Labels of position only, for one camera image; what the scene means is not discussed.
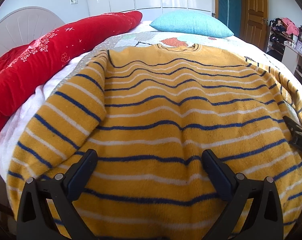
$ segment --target pillow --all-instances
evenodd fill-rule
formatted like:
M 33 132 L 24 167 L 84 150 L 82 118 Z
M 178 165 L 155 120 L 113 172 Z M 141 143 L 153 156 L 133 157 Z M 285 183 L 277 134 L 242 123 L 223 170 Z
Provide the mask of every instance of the pillow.
M 29 45 L 22 45 L 11 49 L 0 57 L 0 71 L 5 69 L 16 57 L 18 57 L 23 51 L 27 49 Z
M 234 33 L 214 17 L 197 11 L 173 11 L 156 18 L 151 27 L 162 32 L 190 33 L 225 38 Z
M 106 38 L 135 28 L 138 11 L 107 13 L 59 27 L 31 42 L 12 62 L 0 67 L 0 131 L 9 117 L 74 57 Z

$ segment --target headboard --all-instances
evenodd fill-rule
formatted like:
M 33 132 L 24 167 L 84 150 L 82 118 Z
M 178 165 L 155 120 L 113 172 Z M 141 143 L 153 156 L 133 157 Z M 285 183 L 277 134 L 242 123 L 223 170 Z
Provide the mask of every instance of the headboard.
M 9 13 L 0 21 L 0 57 L 62 25 L 64 22 L 56 14 L 42 7 L 24 7 Z

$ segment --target blue pillow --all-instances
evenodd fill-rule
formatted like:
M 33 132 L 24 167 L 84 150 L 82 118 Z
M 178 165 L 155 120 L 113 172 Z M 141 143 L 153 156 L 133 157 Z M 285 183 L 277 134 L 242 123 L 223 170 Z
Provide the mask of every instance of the blue pillow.
M 197 11 L 177 10 L 156 18 L 151 27 L 161 32 L 190 33 L 225 38 L 234 33 L 214 17 Z

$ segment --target red floral pillowcase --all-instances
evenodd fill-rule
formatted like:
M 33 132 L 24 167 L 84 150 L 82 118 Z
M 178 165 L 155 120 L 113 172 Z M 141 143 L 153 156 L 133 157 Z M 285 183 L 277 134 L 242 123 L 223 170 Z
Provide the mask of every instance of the red floral pillowcase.
M 138 11 L 108 13 L 59 27 L 0 58 L 0 131 L 9 117 L 74 57 L 141 21 Z

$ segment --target yellow striped sweater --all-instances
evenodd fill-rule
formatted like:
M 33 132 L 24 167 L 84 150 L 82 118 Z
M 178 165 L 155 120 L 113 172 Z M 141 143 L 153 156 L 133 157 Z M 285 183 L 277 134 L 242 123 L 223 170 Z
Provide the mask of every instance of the yellow striped sweater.
M 275 179 L 286 235 L 302 208 L 302 153 L 283 122 L 289 105 L 302 122 L 290 81 L 222 49 L 102 50 L 20 137 L 7 178 L 14 214 L 28 177 L 65 173 L 92 148 L 98 165 L 73 204 L 95 235 L 201 239 L 226 205 L 201 165 L 209 148 L 235 173 Z

